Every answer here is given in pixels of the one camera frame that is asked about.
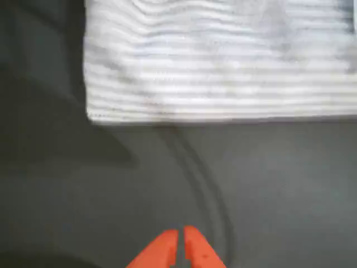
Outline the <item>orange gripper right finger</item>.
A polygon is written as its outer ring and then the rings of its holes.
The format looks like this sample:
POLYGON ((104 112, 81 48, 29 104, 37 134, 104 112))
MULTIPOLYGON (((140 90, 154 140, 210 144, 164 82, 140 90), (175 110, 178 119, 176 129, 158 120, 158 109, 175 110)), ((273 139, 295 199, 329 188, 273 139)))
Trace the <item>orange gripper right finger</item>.
POLYGON ((226 268, 205 236, 194 226, 184 227, 185 258, 192 268, 226 268))

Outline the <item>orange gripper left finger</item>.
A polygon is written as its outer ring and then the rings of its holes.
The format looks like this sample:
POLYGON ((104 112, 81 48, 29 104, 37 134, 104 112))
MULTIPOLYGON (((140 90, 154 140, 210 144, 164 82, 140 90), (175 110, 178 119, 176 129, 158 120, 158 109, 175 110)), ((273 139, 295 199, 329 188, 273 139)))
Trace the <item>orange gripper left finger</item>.
POLYGON ((163 231, 126 268, 170 268, 176 264, 178 239, 178 230, 163 231))

